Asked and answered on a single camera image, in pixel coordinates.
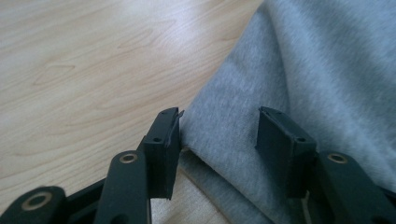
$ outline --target light wood surface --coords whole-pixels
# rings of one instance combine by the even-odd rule
[[[30,189],[105,177],[159,111],[188,106],[260,2],[0,1],[0,213]],[[152,212],[225,222],[182,173]]]

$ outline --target round hole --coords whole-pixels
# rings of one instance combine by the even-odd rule
[[[390,224],[390,221],[384,217],[373,217],[372,221],[375,224]]]
[[[127,224],[128,217],[125,214],[119,214],[111,219],[111,224]]]
[[[46,191],[38,192],[37,194],[32,195],[22,204],[22,209],[24,211],[32,211],[36,210],[47,204],[52,198],[52,194]]]
[[[345,164],[347,163],[347,158],[344,157],[343,155],[337,154],[337,153],[332,153],[327,156],[327,158],[333,162]]]
[[[137,160],[137,155],[133,153],[125,154],[120,157],[120,162],[122,163],[131,163]]]

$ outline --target black plastic part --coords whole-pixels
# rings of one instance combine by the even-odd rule
[[[150,198],[172,198],[178,155],[181,150],[178,108],[158,114],[138,150],[143,150],[148,166]]]
[[[64,190],[58,187],[33,189],[11,204],[0,217],[0,223],[63,224],[65,199]]]
[[[67,197],[68,224],[92,223],[105,180],[100,180]]]
[[[331,155],[344,159],[330,160]],[[332,222],[326,216],[316,216],[311,210],[313,223],[396,223],[396,209],[353,158],[339,152],[323,151],[318,154],[313,170],[334,218]],[[309,190],[318,191],[315,186],[309,186]],[[312,197],[313,207],[323,204],[318,203],[322,198],[317,194]]]
[[[256,148],[286,196],[303,198],[304,172],[315,158],[315,140],[286,114],[263,106]]]
[[[142,151],[125,151],[115,156],[93,223],[151,223],[147,186]]]

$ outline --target metal rivet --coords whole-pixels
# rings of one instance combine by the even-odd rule
[[[137,155],[134,153],[125,154],[120,157],[120,162],[122,163],[131,163],[137,161]]]
[[[340,164],[347,163],[347,158],[341,154],[338,154],[338,153],[331,153],[327,156],[327,158],[333,162],[337,162]]]
[[[37,199],[39,197],[43,197],[43,200],[40,203],[32,203],[32,200]],[[22,209],[24,211],[36,210],[37,208],[40,208],[45,204],[49,203],[51,199],[52,199],[52,194],[50,192],[47,191],[38,192],[37,194],[32,195],[30,198],[28,198],[26,201],[23,202]]]

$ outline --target wood grain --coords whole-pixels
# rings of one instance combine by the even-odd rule
[[[38,186],[69,195],[105,177],[159,111],[188,106],[260,2],[0,1],[0,212]],[[183,174],[176,188],[155,220],[223,220]],[[191,195],[210,207],[196,219],[178,200]]]

